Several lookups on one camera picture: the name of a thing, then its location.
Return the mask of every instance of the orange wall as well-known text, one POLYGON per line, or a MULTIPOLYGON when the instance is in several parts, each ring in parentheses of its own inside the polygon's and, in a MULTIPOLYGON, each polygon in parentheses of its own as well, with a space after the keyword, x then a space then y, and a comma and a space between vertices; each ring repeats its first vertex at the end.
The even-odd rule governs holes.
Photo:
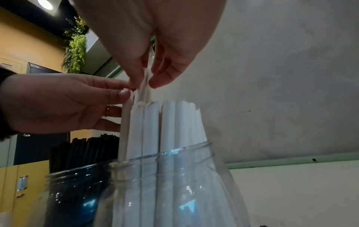
POLYGON ((56 71, 61 70, 61 39, 0 8, 0 53, 56 71))

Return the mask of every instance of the foliage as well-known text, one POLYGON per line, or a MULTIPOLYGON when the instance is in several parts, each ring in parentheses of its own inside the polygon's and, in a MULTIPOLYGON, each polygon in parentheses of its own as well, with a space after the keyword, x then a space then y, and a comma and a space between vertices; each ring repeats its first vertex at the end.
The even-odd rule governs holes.
POLYGON ((81 73, 85 66, 87 45, 85 34, 88 27, 80 16, 75 17, 74 21, 66 20, 72 28, 64 32, 66 49, 62 68, 68 73, 81 73))

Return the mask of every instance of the clear jar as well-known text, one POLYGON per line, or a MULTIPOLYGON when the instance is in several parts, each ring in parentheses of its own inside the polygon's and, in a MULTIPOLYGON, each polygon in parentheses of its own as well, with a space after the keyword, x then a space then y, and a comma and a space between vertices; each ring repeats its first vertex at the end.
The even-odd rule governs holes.
POLYGON ((241 193, 209 142, 111 163, 95 227, 249 227, 241 193))
POLYGON ((27 226, 93 226, 98 199, 109 185, 110 162, 47 175, 47 188, 34 204, 27 226))

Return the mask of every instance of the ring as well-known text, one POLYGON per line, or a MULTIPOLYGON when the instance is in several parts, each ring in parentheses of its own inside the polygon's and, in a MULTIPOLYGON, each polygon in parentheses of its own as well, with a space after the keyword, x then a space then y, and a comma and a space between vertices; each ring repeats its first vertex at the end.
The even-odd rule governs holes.
POLYGON ((108 113, 110 112, 110 105, 106 106, 106 113, 105 113, 105 117, 108 117, 108 113))

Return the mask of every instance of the green strip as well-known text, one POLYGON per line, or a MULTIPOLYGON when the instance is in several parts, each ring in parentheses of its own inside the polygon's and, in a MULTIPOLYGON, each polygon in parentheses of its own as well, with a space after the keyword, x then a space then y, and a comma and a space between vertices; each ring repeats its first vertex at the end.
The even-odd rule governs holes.
POLYGON ((226 164, 228 169, 246 169, 268 166, 286 166, 286 165, 300 165, 310 163, 323 163, 323 162, 340 162, 359 160, 359 152, 344 153, 344 154, 328 154, 308 157, 295 157, 287 159, 274 159, 253 162, 237 162, 226 164))
MULTIPOLYGON (((151 44, 154 44, 156 42, 155 38, 151 39, 151 44)), ((122 68, 120 66, 117 66, 112 72, 110 72, 109 75, 107 75, 107 78, 114 78, 116 77, 118 74, 122 73, 122 68)))

